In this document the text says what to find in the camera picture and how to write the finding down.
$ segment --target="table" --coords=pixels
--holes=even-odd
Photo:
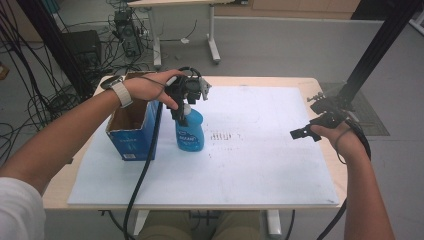
[[[315,95],[320,91],[319,84],[312,78],[280,78],[280,77],[204,77],[213,86],[279,86],[279,87],[295,87],[300,90],[305,106],[310,103],[306,101],[307,97]],[[308,115],[313,118],[315,114],[307,107]],[[65,166],[50,182],[48,188],[43,195],[44,207],[46,209],[125,209],[121,205],[69,205],[67,200],[72,191],[76,180],[81,159],[90,144],[90,140],[75,155],[73,163]],[[346,198],[347,172],[344,165],[340,164],[337,156],[328,141],[320,141],[320,148],[323,152],[328,170],[335,185],[337,196],[340,203]],[[173,206],[160,206],[159,209],[170,209]],[[236,209],[237,206],[231,206],[229,209]],[[258,209],[260,206],[252,206],[252,209]]]
[[[209,48],[212,53],[212,59],[215,63],[219,63],[221,61],[221,57],[219,56],[218,48],[215,43],[214,36],[214,15],[215,15],[215,7],[214,4],[217,3],[229,3],[234,0],[141,0],[129,2],[128,6],[132,8],[144,8],[147,11],[149,22],[150,22],[150,32],[153,38],[153,65],[156,69],[160,69],[162,67],[162,59],[161,59],[161,50],[160,50],[160,40],[156,34],[156,26],[155,26],[155,18],[153,13],[153,7],[157,6],[175,6],[175,5],[195,5],[195,4],[209,4],[209,34],[207,34]]]

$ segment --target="white sleeve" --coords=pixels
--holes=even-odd
[[[0,177],[0,240],[43,240],[46,213],[31,185]]]

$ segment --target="spray bottle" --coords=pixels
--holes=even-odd
[[[183,126],[179,121],[175,121],[178,147],[187,152],[201,151],[205,144],[201,125],[203,116],[198,111],[192,109],[189,104],[184,104],[184,117],[187,126]]]

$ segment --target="smartwatch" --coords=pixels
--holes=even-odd
[[[127,88],[123,84],[124,78],[122,76],[113,76],[104,80],[100,87],[104,90],[112,89],[118,95],[119,100],[121,101],[121,108],[129,106],[133,101],[131,95],[128,92]]]

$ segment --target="floor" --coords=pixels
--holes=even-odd
[[[75,14],[72,11],[62,13],[66,24],[89,20],[72,18]],[[97,17],[107,19],[107,11],[102,11]],[[172,27],[169,22],[164,22],[163,39],[183,38],[194,25],[196,27],[188,44],[180,41],[161,42],[161,70],[192,66],[204,76],[313,77],[319,82],[343,82],[349,77],[381,24],[379,21],[217,17],[215,40],[222,60],[215,64],[205,40],[207,21],[200,18],[197,22],[192,20],[185,29]],[[105,26],[96,24],[90,27],[101,30]],[[11,72],[5,80],[0,81],[0,122],[18,128],[28,119],[29,96],[10,57],[4,53],[4,48],[1,50],[1,61],[11,68]],[[36,52],[41,59],[47,61],[43,50]],[[361,88],[390,133],[390,136],[373,136],[369,140],[373,153],[372,162],[398,239],[424,239],[424,193],[421,187],[424,182],[424,137],[419,130],[422,129],[421,118],[424,116],[423,56],[424,36],[411,26],[406,26]],[[35,62],[29,53],[27,58],[30,62]],[[143,61],[143,64],[151,65],[149,58],[146,57]],[[58,82],[61,85],[68,84],[55,63],[52,63],[52,68]],[[51,84],[43,75],[42,68],[33,64],[32,70],[36,73],[43,93],[47,96],[51,94]],[[9,130],[0,125],[0,131],[3,135]],[[19,148],[35,131],[33,126],[23,128],[11,152]],[[291,239],[316,238],[335,213],[334,209],[297,209]],[[124,213],[115,214],[118,221],[122,222]],[[284,238],[289,227],[291,210],[281,210],[280,216]],[[207,226],[206,220],[201,219],[194,231],[195,239],[206,239],[214,221],[211,220]],[[266,234],[264,221],[263,224],[263,238],[271,239]],[[343,229],[344,217],[326,239],[342,239]],[[101,216],[98,211],[47,211],[46,239],[119,238],[122,238],[122,233],[109,217]]]

